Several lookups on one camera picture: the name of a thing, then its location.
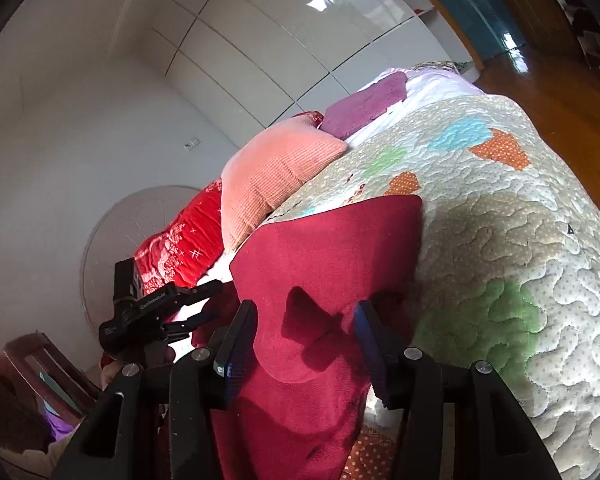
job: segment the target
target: screw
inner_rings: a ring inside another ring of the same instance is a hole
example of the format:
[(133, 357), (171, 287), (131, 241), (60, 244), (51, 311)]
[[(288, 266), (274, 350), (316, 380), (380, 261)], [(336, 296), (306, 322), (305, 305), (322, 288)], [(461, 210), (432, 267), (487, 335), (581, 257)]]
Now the screw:
[(139, 371), (140, 371), (140, 367), (136, 363), (131, 363), (131, 364), (125, 365), (125, 367), (122, 368), (122, 374), (125, 377), (133, 377)]
[(422, 350), (415, 346), (410, 346), (404, 349), (404, 356), (412, 361), (417, 361), (422, 357)]
[(475, 364), (475, 369), (478, 370), (481, 374), (488, 375), (493, 372), (493, 366), (491, 366), (487, 361), (478, 361)]
[(193, 352), (191, 352), (191, 357), (193, 357), (194, 361), (204, 361), (211, 355), (211, 350), (209, 348), (196, 348)]

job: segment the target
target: purple pillow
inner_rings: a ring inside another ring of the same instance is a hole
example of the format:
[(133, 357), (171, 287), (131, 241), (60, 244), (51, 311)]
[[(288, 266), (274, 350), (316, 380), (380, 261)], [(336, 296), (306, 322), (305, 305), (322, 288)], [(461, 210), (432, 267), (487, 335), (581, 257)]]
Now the purple pillow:
[(384, 114), (387, 108), (407, 98), (407, 75), (394, 72), (368, 88), (334, 103), (324, 113), (320, 129), (338, 139), (350, 137)]

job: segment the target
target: chair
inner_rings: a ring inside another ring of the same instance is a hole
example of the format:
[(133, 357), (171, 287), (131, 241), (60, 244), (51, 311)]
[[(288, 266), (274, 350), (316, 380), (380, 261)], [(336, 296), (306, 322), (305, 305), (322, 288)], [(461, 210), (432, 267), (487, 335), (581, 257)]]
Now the chair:
[[(102, 393), (42, 332), (34, 332), (14, 339), (5, 345), (4, 353), (40, 399), (44, 400), (62, 420), (74, 427), (95, 405)], [(48, 377), (51, 377), (74, 405), (63, 399), (45, 382), (40, 372), (45, 372)]]

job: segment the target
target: orange polka dot fabric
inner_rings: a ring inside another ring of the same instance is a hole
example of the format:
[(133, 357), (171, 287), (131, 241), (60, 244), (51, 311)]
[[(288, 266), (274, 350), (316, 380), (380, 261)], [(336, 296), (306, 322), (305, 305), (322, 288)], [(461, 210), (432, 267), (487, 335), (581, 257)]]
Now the orange polka dot fabric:
[(469, 148), (469, 151), (480, 158), (490, 158), (511, 166), (514, 170), (524, 170), (530, 162), (514, 136), (497, 128), (490, 128), (490, 130), (493, 132), (493, 137)]
[(391, 179), (389, 189), (384, 192), (384, 195), (410, 195), (419, 189), (420, 183), (416, 174), (411, 171), (403, 171)]
[(395, 442), (363, 426), (351, 448), (341, 480), (386, 480), (395, 454)]

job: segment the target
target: pink pillow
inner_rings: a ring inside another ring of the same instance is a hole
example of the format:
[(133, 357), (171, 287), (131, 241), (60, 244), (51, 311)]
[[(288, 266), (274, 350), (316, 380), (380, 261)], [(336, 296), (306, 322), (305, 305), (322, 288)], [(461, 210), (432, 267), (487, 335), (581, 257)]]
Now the pink pillow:
[(222, 170), (222, 241), (236, 250), (274, 209), (347, 149), (292, 117), (257, 134)]

